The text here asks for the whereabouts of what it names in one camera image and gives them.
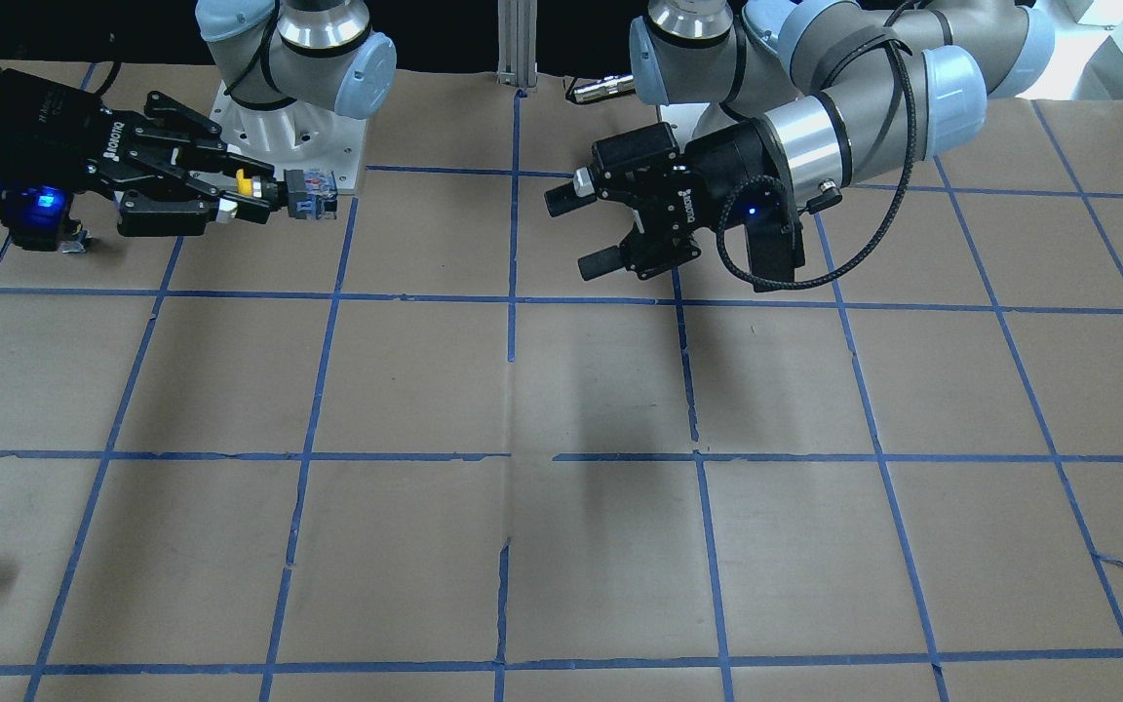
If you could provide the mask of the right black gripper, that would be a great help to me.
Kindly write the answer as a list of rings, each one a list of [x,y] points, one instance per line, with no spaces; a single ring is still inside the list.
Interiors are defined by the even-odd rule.
[[[139,112],[111,110],[94,94],[4,69],[0,210],[4,192],[28,186],[117,191],[125,237],[201,236],[211,222],[262,225],[285,208],[275,168],[232,151],[221,125],[177,99],[150,92]]]

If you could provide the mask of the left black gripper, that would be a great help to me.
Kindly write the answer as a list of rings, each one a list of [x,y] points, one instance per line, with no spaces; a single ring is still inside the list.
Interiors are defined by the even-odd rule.
[[[670,124],[651,124],[594,142],[587,166],[575,170],[570,183],[545,192],[551,217],[584,206],[610,201],[627,206],[636,222],[615,246],[576,259],[581,279],[594,280],[624,268],[647,280],[700,256],[694,234],[714,230],[721,206],[734,188],[750,177],[772,176],[777,186],[763,185],[796,215],[794,184],[783,142],[772,126],[741,120],[692,139],[683,151]],[[690,215],[681,165],[687,168]]]

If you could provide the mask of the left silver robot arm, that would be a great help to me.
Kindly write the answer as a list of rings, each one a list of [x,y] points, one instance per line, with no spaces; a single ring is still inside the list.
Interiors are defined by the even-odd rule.
[[[731,275],[755,292],[824,286],[882,243],[917,163],[971,142],[990,99],[1023,93],[1056,48],[1042,10],[1015,1],[654,1],[630,22],[630,70],[646,104],[703,104],[690,142],[670,124],[599,139],[588,166],[545,201],[562,216],[614,201],[634,224],[618,245],[581,257],[592,280],[640,279],[699,257],[715,235]],[[900,186],[865,247],[829,274],[798,280],[801,218],[846,186],[900,170]]]

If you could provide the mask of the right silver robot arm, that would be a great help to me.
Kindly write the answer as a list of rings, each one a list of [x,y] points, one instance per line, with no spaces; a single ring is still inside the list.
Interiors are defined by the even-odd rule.
[[[276,213],[331,219],[360,131],[389,95],[396,46],[362,1],[200,1],[223,115],[161,92],[140,111],[0,67],[0,224],[28,252],[79,252],[80,194],[124,237],[195,237]]]

